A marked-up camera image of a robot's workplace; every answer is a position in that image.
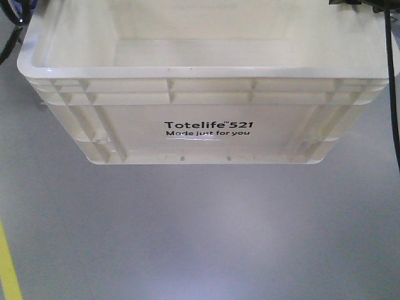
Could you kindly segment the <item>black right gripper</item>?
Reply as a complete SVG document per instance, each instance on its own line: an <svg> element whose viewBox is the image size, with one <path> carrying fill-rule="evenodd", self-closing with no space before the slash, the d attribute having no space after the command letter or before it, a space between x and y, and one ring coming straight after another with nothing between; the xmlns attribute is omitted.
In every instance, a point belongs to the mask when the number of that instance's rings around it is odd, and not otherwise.
<svg viewBox="0 0 400 300"><path fill-rule="evenodd" d="M329 5L348 4L362 5L366 4L372 7L374 13L381 13L387 6L391 12L399 13L399 0L329 0Z"/></svg>

